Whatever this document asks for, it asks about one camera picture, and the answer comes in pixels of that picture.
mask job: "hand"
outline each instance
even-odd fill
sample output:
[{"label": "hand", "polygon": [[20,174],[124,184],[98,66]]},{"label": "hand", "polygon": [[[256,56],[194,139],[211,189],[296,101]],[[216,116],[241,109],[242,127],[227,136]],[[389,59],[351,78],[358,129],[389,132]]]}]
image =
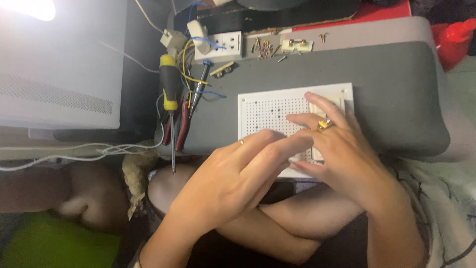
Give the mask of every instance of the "hand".
[{"label": "hand", "polygon": [[171,204],[171,217],[200,237],[255,208],[288,158],[309,149],[311,137],[262,130],[217,149],[190,178]]},{"label": "hand", "polygon": [[383,193],[390,191],[401,196],[403,188],[386,171],[368,144],[350,108],[346,109],[346,119],[326,98],[310,92],[304,96],[309,103],[325,112],[334,125],[319,133],[317,124],[322,120],[320,116],[313,113],[288,115],[286,119],[289,121],[310,128],[301,132],[313,138],[314,147],[324,158],[324,165],[298,161],[291,164],[291,168],[326,183],[365,210],[385,198],[381,196]]}]

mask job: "white perforated board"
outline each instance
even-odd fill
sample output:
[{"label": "white perforated board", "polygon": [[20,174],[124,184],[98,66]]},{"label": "white perforated board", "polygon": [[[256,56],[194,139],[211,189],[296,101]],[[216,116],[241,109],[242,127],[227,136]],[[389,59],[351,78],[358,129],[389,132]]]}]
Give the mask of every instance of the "white perforated board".
[{"label": "white perforated board", "polygon": [[[287,121],[286,115],[310,112],[309,103],[304,98],[304,93],[308,91],[327,97],[341,107],[342,112],[344,112],[344,106],[337,102],[343,98],[354,110],[352,83],[238,94],[238,139],[265,128],[281,132],[286,136],[291,136],[303,128],[301,125]],[[312,159],[311,149],[295,157],[309,163],[319,163]],[[288,168],[279,177],[307,178],[308,176]]]}]

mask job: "gray desk surface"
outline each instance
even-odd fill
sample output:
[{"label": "gray desk surface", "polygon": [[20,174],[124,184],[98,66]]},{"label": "gray desk surface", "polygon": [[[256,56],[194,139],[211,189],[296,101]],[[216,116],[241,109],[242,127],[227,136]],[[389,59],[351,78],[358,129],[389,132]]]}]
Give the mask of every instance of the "gray desk surface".
[{"label": "gray desk surface", "polygon": [[[378,151],[428,156],[447,149],[449,134],[438,104],[435,59],[427,43],[396,42],[294,54],[281,63],[278,59],[243,59],[236,61],[232,73],[209,77],[210,89],[228,98],[202,97],[183,152],[208,155],[237,140],[239,93],[343,82],[353,83],[357,119]],[[202,67],[192,68],[195,77],[201,72]],[[158,151],[170,155],[170,147]]]}]

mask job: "gray table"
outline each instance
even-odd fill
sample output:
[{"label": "gray table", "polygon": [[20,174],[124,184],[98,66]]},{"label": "gray table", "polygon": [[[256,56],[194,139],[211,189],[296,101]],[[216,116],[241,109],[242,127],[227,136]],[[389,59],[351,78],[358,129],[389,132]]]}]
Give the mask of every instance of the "gray table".
[{"label": "gray table", "polygon": [[[318,35],[324,32],[330,34],[322,44]],[[422,18],[262,37],[272,43],[278,39],[306,39],[315,43],[312,52],[290,55],[281,63],[277,63],[279,57],[258,61],[256,56],[246,55],[248,58],[236,61],[232,73],[219,79],[209,77],[209,89],[228,98],[202,97],[183,153],[208,155],[237,140],[239,93],[352,82],[356,116],[375,149],[417,156],[438,155],[448,148],[450,138],[438,104],[435,57],[429,38],[429,25]],[[248,40],[247,45],[253,41],[254,38]],[[194,66],[193,76],[199,77],[202,68],[202,65]],[[160,137],[161,132],[157,132],[156,139]],[[161,146],[158,151],[170,155],[170,147]]]}]

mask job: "power socket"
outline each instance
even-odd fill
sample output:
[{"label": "power socket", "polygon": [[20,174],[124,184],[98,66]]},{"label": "power socket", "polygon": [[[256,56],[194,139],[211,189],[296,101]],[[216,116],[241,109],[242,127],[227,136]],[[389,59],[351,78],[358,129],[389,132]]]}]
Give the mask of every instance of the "power socket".
[{"label": "power socket", "polygon": [[214,42],[217,46],[225,47],[215,48],[212,46],[207,54],[202,54],[195,49],[195,60],[201,62],[203,59],[209,59],[213,62],[228,62],[241,60],[243,58],[243,42],[240,31],[218,33],[209,35],[208,40]]}]

